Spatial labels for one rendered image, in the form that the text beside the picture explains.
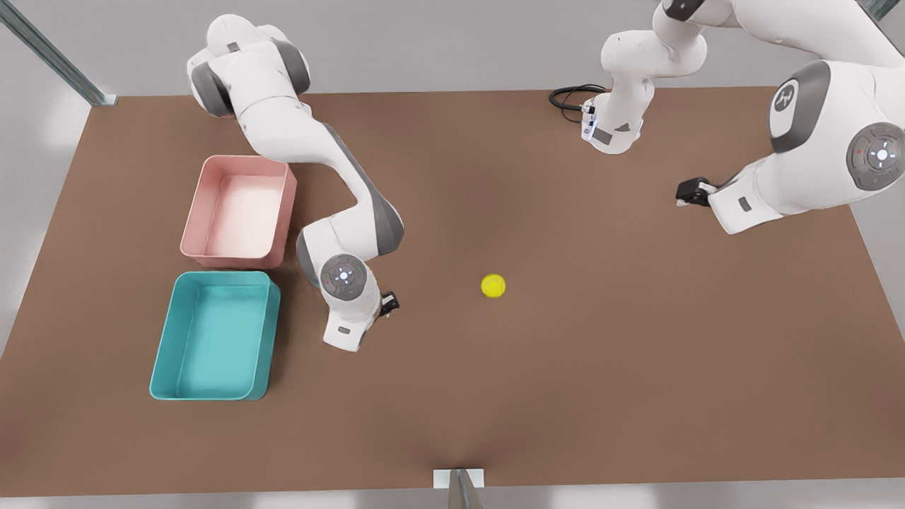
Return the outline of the pink plastic bin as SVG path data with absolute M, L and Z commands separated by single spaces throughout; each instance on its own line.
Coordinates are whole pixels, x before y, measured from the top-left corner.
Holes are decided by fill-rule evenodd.
M 288 163 L 214 155 L 202 165 L 181 254 L 213 269 L 272 270 L 284 260 L 297 179 Z

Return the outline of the teal plastic bin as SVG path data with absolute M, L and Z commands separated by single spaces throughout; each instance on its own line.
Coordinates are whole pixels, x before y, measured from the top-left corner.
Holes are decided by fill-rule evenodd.
M 281 291 L 263 271 L 177 277 L 149 394 L 162 402 L 256 402 L 268 390 Z

